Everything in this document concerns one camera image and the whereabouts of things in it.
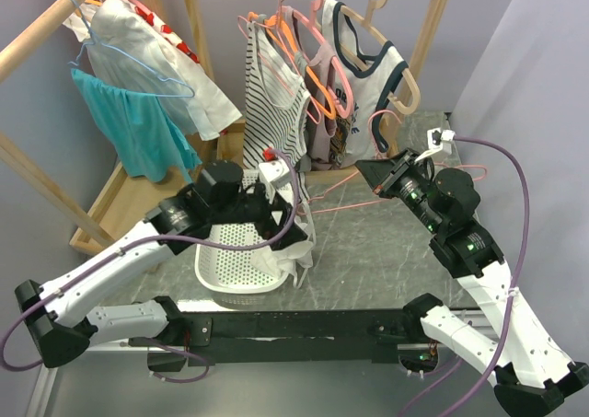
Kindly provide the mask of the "black white striped tank top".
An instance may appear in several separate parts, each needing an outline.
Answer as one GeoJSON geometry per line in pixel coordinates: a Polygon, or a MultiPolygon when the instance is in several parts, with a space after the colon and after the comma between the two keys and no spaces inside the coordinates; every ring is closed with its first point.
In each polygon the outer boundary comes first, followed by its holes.
{"type": "Polygon", "coordinates": [[[265,40],[264,30],[247,24],[246,51],[246,124],[243,141],[243,164],[255,168],[263,162],[268,147],[282,151],[293,165],[306,153],[303,123],[310,94],[304,81],[289,71],[277,51],[265,40]],[[259,57],[260,53],[279,70],[286,87],[259,57]]]}

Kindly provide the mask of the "white navy trimmed tank top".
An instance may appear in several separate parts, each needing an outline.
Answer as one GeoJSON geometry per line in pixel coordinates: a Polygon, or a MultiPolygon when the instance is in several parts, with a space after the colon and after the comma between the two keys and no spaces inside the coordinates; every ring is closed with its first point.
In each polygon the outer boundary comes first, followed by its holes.
{"type": "Polygon", "coordinates": [[[329,158],[337,168],[387,153],[389,144],[380,130],[381,111],[408,68],[392,41],[383,42],[375,54],[362,53],[354,21],[343,8],[342,2],[325,0],[321,19],[322,34],[342,62],[353,93],[352,114],[339,117],[330,142],[329,158]]]}

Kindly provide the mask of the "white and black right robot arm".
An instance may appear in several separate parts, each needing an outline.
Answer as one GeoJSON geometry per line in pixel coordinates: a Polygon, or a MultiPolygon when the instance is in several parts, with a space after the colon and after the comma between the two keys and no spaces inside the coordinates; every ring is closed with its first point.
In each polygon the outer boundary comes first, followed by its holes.
{"type": "Polygon", "coordinates": [[[406,149],[355,166],[373,193],[398,199],[431,233],[429,247],[475,300],[497,338],[492,340],[432,294],[404,308],[403,330],[415,342],[440,342],[488,382],[510,416],[548,416],[588,384],[588,365],[573,361],[549,336],[515,283],[492,237],[476,219],[471,176],[460,168],[435,172],[430,160],[406,149]]]}

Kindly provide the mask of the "mauve tank top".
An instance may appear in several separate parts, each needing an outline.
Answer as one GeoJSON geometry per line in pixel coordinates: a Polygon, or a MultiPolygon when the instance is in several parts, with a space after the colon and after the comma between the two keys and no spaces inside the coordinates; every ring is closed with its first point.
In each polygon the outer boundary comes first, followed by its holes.
{"type": "Polygon", "coordinates": [[[306,69],[305,83],[312,98],[306,125],[306,155],[313,170],[329,170],[333,168],[330,142],[335,137],[337,121],[352,114],[352,87],[335,49],[321,31],[290,6],[283,9],[283,16],[294,37],[297,66],[306,69]],[[315,52],[303,48],[301,35],[305,30],[318,43],[315,52]]]}

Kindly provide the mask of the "white perforated plastic basket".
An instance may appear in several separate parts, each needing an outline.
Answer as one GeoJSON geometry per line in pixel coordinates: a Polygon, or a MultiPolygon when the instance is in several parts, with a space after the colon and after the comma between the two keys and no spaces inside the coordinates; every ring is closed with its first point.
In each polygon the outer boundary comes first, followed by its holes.
{"type": "MultiPolygon", "coordinates": [[[[214,225],[208,241],[231,247],[245,247],[263,241],[249,224],[214,225]]],[[[279,288],[296,270],[289,261],[277,275],[258,270],[251,264],[253,251],[234,251],[196,246],[195,274],[211,291],[230,295],[259,295],[279,288]]]]}

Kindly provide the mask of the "orange plastic hanger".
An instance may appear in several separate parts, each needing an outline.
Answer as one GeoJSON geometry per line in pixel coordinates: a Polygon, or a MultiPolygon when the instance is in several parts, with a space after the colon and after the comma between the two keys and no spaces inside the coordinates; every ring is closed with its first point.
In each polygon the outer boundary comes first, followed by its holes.
{"type": "MultiPolygon", "coordinates": [[[[254,12],[249,12],[247,17],[256,17],[258,14],[254,12]]],[[[267,20],[268,24],[274,24],[275,17],[271,16],[270,19],[267,20]]],[[[297,42],[295,40],[295,35],[291,31],[290,27],[286,24],[284,19],[282,18],[282,26],[281,26],[281,35],[283,36],[284,41],[288,44],[288,49],[291,53],[291,56],[294,57],[294,60],[298,66],[298,69],[301,74],[308,76],[312,83],[317,87],[320,95],[324,99],[327,107],[324,104],[321,104],[317,98],[314,98],[314,101],[317,103],[318,107],[320,108],[320,112],[328,117],[329,119],[334,119],[337,115],[336,105],[331,93],[328,89],[322,84],[321,80],[318,78],[316,73],[313,69],[308,65],[305,54],[298,48],[297,42]]]]}

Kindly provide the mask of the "teal garment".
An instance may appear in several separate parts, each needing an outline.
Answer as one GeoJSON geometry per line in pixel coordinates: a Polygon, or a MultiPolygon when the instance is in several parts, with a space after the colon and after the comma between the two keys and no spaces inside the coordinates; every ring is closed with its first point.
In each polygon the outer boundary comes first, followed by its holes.
{"type": "Polygon", "coordinates": [[[111,86],[76,68],[71,77],[129,176],[159,182],[176,168],[191,181],[201,160],[156,96],[111,86]]]}

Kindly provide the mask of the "wooden left clothes rack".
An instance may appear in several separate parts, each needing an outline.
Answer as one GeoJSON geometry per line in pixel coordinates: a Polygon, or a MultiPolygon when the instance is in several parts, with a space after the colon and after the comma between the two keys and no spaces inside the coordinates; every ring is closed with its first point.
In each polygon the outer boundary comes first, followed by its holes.
{"type": "Polygon", "coordinates": [[[63,25],[84,0],[1,0],[1,255],[94,254],[100,221],[126,181],[91,121],[63,25]]]}

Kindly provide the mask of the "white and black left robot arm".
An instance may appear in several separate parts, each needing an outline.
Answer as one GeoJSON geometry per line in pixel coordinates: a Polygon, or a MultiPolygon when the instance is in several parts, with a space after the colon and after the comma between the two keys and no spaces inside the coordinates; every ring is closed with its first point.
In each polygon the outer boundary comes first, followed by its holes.
{"type": "Polygon", "coordinates": [[[168,296],[144,303],[100,307],[110,292],[139,273],[192,245],[214,244],[214,226],[252,225],[259,245],[282,250],[307,238],[295,224],[299,178],[284,159],[259,164],[245,185],[245,171],[231,161],[207,165],[198,178],[162,200],[121,239],[69,273],[39,284],[27,280],[15,295],[25,324],[48,368],[66,365],[88,348],[120,339],[159,345],[180,342],[190,324],[168,296]]]}

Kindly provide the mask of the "thin pink wire hanger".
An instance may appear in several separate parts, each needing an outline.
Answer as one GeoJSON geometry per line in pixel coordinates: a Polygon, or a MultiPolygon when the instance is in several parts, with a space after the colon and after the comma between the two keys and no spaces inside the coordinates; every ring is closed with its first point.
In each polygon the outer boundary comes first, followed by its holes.
{"type": "MultiPolygon", "coordinates": [[[[391,170],[392,168],[395,168],[397,165],[402,163],[402,157],[410,150],[416,150],[417,155],[419,155],[427,148],[425,130],[448,130],[450,128],[450,115],[450,112],[425,111],[418,112],[417,114],[410,116],[409,120],[404,122],[401,127],[401,141],[404,142],[404,148],[401,148],[399,152],[394,154],[391,158],[371,160],[371,163],[376,163],[376,167],[380,170],[391,170]]],[[[430,175],[433,174],[436,170],[444,168],[457,168],[466,172],[479,170],[480,174],[473,177],[475,182],[484,180],[488,175],[488,169],[483,165],[462,164],[459,161],[458,153],[455,147],[453,153],[434,153],[432,156],[428,156],[421,160],[418,163],[418,166],[425,167],[425,170],[422,172],[422,174],[426,180],[429,180],[430,175]]],[[[334,184],[325,189],[321,194],[308,197],[306,202],[309,205],[313,205],[319,201],[324,202],[330,193],[336,191],[337,189],[344,191],[345,187],[352,181],[359,180],[361,182],[365,182],[364,174],[361,170],[358,170],[357,167],[352,167],[345,170],[342,169],[341,172],[343,173],[341,179],[338,178],[338,174],[335,174],[336,182],[334,184]]],[[[373,194],[371,199],[367,201],[360,201],[349,204],[339,203],[338,205],[333,205],[322,209],[312,208],[311,213],[322,214],[341,210],[349,210],[382,203],[383,201],[384,199],[378,198],[373,194]]]]}

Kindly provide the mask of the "grey tank top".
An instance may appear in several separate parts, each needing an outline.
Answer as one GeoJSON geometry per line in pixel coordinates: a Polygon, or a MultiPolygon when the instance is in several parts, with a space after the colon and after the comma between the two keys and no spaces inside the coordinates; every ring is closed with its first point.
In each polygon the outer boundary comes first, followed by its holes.
{"type": "MultiPolygon", "coordinates": [[[[309,87],[311,80],[315,77],[299,41],[295,10],[290,6],[280,6],[273,16],[259,15],[255,21],[266,29],[267,36],[283,51],[283,55],[291,62],[292,69],[302,78],[305,86],[309,87]]],[[[306,153],[300,159],[297,168],[300,171],[308,172],[311,170],[312,163],[309,155],[311,126],[314,122],[318,122],[319,118],[319,108],[313,95],[310,95],[305,111],[305,122],[302,127],[306,153]]]]}

